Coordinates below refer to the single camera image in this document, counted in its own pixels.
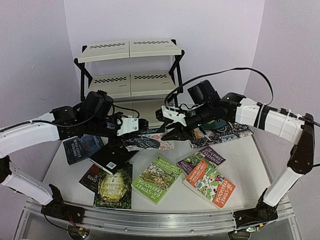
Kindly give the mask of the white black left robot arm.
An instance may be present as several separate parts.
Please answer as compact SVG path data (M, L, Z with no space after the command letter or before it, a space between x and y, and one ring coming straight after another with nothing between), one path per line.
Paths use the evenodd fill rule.
M102 90L91 91L75 106L52 109L39 117L0 130L0 184L42 205L44 215L63 219L82 215L81 207L65 204L60 190L20 171L10 154L46 142L62 141L84 134L113 138L132 130L130 118L114 112L114 100Z

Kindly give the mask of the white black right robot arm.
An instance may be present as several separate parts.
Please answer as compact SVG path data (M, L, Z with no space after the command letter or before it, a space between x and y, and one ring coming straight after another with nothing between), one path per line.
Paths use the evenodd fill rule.
M223 120L266 131L293 144L286 168L263 192L256 207L233 214L238 230L276 220L280 200L314 167L316 123L313 116L271 107L238 93L230 92L220 97L208 80L189 88L188 93L195 108L179 110L163 105L156 111L156 118L170 129L162 138L164 141L192 140L192 130L211 121Z

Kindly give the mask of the orange 78-Storey Treehouse book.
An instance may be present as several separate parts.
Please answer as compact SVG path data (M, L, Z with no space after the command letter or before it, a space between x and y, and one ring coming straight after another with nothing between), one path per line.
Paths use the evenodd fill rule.
M236 186L211 163L201 160L183 183L218 209L226 206Z

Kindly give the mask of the black Moon and Sixpence book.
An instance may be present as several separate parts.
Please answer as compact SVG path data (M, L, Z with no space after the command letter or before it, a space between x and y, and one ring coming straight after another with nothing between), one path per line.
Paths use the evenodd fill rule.
M138 152L138 150L128 151L124 146L112 147L107 144L90 156L89 159L108 174L114 175Z

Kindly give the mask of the floral Little Women book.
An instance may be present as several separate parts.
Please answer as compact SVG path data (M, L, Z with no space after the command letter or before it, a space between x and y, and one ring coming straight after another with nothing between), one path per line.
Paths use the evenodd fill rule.
M129 151L173 150L173 141L164 141L162 137L167 130L164 127L141 131L139 135L123 137L122 144Z

